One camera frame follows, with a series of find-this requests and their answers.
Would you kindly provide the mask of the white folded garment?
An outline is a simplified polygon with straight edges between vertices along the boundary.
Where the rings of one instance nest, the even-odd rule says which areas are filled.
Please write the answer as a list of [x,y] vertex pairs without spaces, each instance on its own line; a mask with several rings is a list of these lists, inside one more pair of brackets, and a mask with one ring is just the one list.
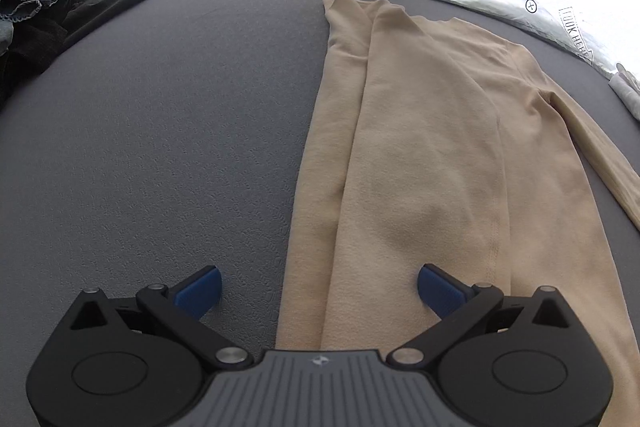
[[608,85],[623,102],[635,120],[640,120],[640,83],[623,64],[616,64],[616,72],[608,80]]

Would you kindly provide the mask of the beige long-sleeve shirt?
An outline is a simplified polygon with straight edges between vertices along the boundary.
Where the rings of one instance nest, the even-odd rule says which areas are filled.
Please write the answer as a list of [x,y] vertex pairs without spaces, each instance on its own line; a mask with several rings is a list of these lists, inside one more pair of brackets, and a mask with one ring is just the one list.
[[416,274],[524,296],[559,288],[639,421],[639,348],[596,201],[631,220],[639,177],[524,46],[385,0],[323,0],[330,26],[294,200],[277,345],[388,352],[432,326]]

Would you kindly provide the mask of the black garment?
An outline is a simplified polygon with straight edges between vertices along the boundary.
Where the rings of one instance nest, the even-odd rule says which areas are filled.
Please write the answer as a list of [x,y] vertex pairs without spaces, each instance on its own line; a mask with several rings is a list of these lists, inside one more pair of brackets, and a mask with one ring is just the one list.
[[14,25],[1,54],[1,107],[93,31],[145,0],[62,0]]

